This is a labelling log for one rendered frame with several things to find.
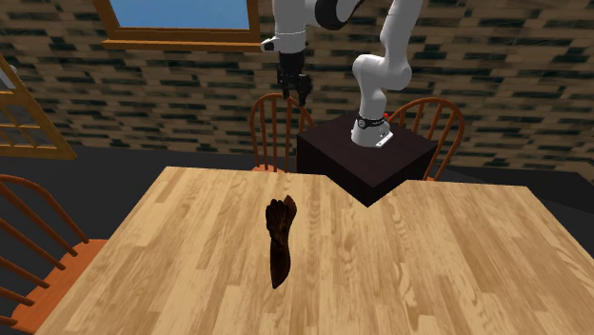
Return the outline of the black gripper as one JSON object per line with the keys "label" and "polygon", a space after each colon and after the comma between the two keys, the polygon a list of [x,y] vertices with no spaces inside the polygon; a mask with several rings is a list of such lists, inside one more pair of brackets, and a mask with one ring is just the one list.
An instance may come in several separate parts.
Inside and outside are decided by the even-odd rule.
{"label": "black gripper", "polygon": [[308,74],[303,74],[305,63],[305,51],[302,49],[294,53],[279,53],[277,66],[277,82],[282,89],[282,97],[289,97],[289,87],[296,86],[299,98],[299,106],[304,107],[307,97],[312,92],[312,80]]}

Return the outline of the dark robot stand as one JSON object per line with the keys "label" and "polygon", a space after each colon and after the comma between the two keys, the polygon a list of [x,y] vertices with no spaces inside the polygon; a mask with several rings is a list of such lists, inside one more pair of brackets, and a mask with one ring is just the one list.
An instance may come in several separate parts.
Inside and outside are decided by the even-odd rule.
{"label": "dark robot stand", "polygon": [[437,144],[392,123],[393,136],[380,148],[351,141],[357,111],[297,136],[296,171],[325,175],[369,207],[406,180],[421,180]]}

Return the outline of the wooden framed window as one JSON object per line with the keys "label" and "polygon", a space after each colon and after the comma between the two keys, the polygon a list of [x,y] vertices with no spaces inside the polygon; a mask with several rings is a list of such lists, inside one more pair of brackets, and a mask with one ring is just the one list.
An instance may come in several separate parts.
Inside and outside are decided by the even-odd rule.
{"label": "wooden framed window", "polygon": [[92,0],[105,49],[258,52],[258,0]]}

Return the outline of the dark brown fist-shaped figure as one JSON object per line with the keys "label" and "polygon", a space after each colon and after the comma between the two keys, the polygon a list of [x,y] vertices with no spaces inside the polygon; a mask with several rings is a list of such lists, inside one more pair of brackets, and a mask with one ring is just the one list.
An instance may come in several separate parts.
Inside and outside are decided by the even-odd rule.
{"label": "dark brown fist-shaped figure", "polygon": [[267,231],[270,237],[270,277],[273,289],[284,282],[290,271],[288,239],[296,213],[297,206],[289,195],[283,201],[272,199],[266,208]]}

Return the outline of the light wooden table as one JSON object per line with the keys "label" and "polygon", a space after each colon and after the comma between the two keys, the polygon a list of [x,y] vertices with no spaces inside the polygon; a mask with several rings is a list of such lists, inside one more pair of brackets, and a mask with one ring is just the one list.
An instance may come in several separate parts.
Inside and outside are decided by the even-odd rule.
{"label": "light wooden table", "polygon": [[594,335],[594,258],[526,187],[167,167],[36,335]]}

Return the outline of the wooden glazed door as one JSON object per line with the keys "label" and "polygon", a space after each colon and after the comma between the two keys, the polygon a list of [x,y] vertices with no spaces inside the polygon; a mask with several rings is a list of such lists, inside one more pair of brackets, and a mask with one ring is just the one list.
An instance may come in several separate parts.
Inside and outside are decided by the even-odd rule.
{"label": "wooden glazed door", "polygon": [[0,156],[73,160],[76,153],[0,55]]}

